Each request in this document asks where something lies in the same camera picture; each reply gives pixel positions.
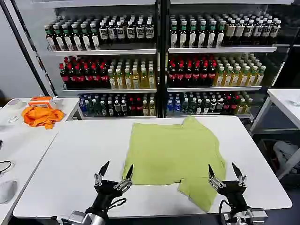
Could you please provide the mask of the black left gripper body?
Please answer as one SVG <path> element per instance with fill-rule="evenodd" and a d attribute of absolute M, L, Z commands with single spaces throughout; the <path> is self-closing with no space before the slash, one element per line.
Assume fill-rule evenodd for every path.
<path fill-rule="evenodd" d="M 97 196 L 92 206 L 90 213 L 100 216 L 108 217 L 107 213 L 114 207 L 119 207 L 125 203 L 125 198 L 113 201 L 115 198 L 122 196 L 121 190 L 116 190 L 113 187 L 117 184 L 115 181 L 102 180 L 101 186 L 95 186 Z"/>

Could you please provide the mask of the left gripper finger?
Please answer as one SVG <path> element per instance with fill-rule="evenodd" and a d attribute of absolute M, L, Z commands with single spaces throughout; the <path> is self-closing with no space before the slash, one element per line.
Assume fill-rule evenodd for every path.
<path fill-rule="evenodd" d="M 107 168 L 109 166 L 110 161 L 107 161 L 100 169 L 98 173 L 94 174 L 94 186 L 101 186 L 102 185 L 102 179 L 105 175 Z"/>
<path fill-rule="evenodd" d="M 130 166 L 125 179 L 117 183 L 113 188 L 116 190 L 128 190 L 132 185 L 133 164 Z"/>

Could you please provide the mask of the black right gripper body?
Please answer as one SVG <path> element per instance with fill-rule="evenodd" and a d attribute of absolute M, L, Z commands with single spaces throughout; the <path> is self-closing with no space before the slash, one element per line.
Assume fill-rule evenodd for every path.
<path fill-rule="evenodd" d="M 237 180 L 223 181 L 223 183 L 225 184 L 225 187 L 219 187 L 217 192 L 227 198 L 231 207 L 230 212 L 238 213 L 249 209 L 243 196 L 246 187 L 240 186 Z"/>

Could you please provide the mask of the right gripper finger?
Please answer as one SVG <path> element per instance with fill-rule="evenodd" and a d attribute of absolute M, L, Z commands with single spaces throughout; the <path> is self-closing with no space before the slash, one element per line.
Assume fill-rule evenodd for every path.
<path fill-rule="evenodd" d="M 226 184 L 220 181 L 214 174 L 213 169 L 211 168 L 210 164 L 208 164 L 209 170 L 209 183 L 214 189 L 222 189 L 226 187 Z"/>
<path fill-rule="evenodd" d="M 238 178 L 239 181 L 238 185 L 240 187 L 246 187 L 246 180 L 247 180 L 246 175 L 242 174 L 241 170 L 235 165 L 235 163 L 232 163 L 232 167 L 236 177 Z"/>

